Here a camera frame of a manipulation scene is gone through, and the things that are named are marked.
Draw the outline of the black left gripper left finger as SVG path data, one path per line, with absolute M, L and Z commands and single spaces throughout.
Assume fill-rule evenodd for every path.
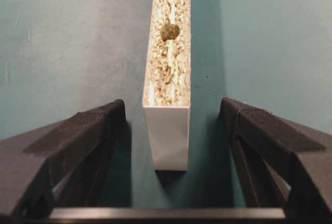
M 1 217 L 97 206 L 125 123 L 125 104 L 115 100 L 1 140 Z

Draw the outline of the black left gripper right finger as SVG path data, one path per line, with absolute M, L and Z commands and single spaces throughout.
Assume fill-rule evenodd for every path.
M 331 220 L 331 135 L 229 97 L 220 103 L 248 207 Z

